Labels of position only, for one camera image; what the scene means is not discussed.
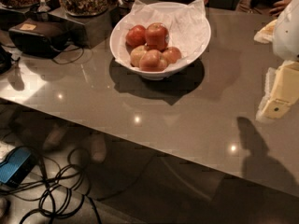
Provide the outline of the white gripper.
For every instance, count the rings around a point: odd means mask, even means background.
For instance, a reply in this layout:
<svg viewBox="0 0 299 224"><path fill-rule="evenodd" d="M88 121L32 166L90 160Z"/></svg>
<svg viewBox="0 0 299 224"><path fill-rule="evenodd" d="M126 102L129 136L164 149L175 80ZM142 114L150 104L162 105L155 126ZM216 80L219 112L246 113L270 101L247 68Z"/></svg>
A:
<svg viewBox="0 0 299 224"><path fill-rule="evenodd" d="M256 33L254 40L271 43L274 54L286 60L278 69L270 67L265 76L264 97L256 119L269 123L281 119L299 100L299 0L291 0L276 20Z"/></svg>

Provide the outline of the person's second hand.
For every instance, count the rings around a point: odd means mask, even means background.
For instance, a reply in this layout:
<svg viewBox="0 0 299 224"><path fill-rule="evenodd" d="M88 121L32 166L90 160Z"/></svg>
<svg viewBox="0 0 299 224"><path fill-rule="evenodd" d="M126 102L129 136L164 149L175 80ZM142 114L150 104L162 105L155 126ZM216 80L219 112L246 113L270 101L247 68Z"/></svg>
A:
<svg viewBox="0 0 299 224"><path fill-rule="evenodd" d="M292 0L280 0L273 4L273 7L270 9L269 14L271 16L277 17L291 2Z"/></svg>

